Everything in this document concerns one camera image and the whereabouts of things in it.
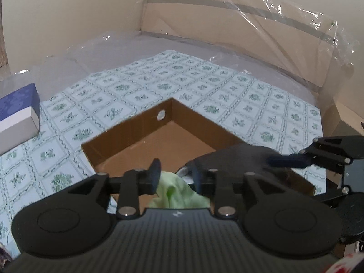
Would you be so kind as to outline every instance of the wall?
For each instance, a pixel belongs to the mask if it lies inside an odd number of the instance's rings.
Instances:
[[[137,29],[139,0],[3,0],[3,27],[13,72],[39,63],[108,30]],[[289,0],[337,19],[362,47],[340,101],[364,117],[364,10],[362,0]]]
[[[11,71],[110,30],[139,29],[141,0],[2,0]]]

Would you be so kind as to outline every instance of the gray object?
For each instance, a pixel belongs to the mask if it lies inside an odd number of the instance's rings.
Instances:
[[[270,255],[252,245],[234,221],[218,220],[208,209],[147,209],[137,220],[118,222],[91,251],[54,260],[23,253],[4,272],[322,273],[335,261],[331,255],[311,260]]]

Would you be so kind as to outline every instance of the green cloth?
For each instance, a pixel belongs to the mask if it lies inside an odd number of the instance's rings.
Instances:
[[[157,187],[157,196],[150,203],[151,208],[207,208],[210,199],[198,195],[179,176],[162,171]]]

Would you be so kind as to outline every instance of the patterned tablecloth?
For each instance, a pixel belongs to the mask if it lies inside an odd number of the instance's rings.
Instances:
[[[42,102],[39,135],[0,157],[0,241],[12,241],[11,222],[22,208],[94,174],[82,143],[169,97],[244,141],[283,154],[322,136],[317,108],[248,71],[176,51],[94,73]],[[298,173],[325,192],[324,169]]]

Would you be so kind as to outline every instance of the tissue box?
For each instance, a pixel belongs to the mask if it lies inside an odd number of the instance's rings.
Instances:
[[[39,132],[39,96],[29,84],[0,99],[0,155]]]

